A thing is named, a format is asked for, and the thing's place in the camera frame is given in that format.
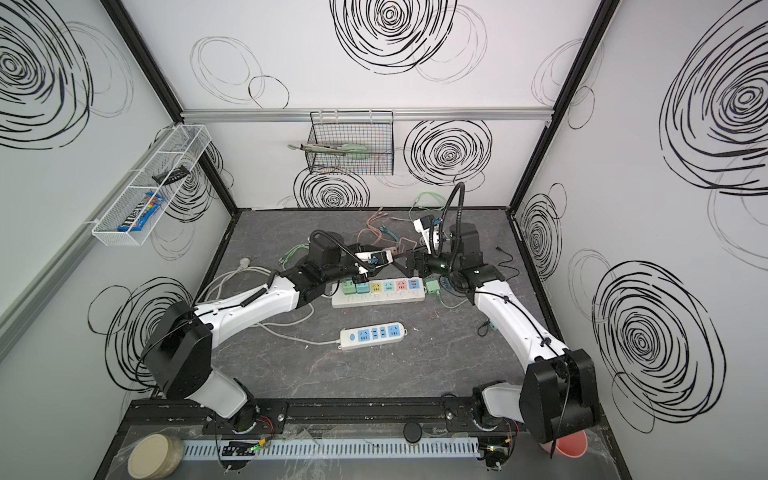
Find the large multicolour power strip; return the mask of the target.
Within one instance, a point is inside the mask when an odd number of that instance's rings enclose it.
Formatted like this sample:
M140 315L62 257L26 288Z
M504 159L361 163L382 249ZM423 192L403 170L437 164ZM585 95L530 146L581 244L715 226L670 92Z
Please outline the large multicolour power strip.
M347 295L339 291L333 295L332 307L341 309L421 302L426 295L420 278L372 280L367 283L354 283L354 286L356 292L353 294Z

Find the pink charger plug with cable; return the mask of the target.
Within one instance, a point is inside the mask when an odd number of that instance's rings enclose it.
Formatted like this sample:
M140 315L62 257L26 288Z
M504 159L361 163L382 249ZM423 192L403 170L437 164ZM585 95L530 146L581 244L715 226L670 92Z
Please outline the pink charger plug with cable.
M382 208L369 216L359 230L355 243L365 253L375 251L390 252L395 259L413 259L418 253L420 243L407 236L397 234L387 225L388 220L393 220Z

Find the small blue white power strip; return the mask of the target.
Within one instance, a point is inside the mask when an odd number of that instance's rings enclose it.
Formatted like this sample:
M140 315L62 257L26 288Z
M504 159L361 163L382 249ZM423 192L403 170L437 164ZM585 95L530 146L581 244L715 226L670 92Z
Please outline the small blue white power strip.
M344 329L340 331L339 349L346 351L397 343L406 335L407 330L400 322Z

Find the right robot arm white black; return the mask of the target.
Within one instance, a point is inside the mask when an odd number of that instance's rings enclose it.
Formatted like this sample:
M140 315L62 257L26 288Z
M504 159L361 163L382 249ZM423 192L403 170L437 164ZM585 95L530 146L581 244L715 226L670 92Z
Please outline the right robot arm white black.
M477 422L521 422L540 444L595 426L601 420L596 370L582 349L552 335L516 298L506 277L485 262L471 223L443 230L432 215L413 223L423 243L404 253L408 276L446 278L483 313L510 345L525 370L521 384L488 383L475 389Z

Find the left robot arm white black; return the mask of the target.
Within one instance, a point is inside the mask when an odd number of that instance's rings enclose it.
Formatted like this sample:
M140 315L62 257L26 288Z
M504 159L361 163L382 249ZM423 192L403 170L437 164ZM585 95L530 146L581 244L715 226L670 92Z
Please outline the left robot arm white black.
M240 381L215 364L218 351L257 325L311 304L330 284L373 278L395 256L391 248L345 244L334 232L316 230L308 253L293 267L270 272L263 284L220 300L172 304L139 362L167 399L193 401L246 432L259 407Z

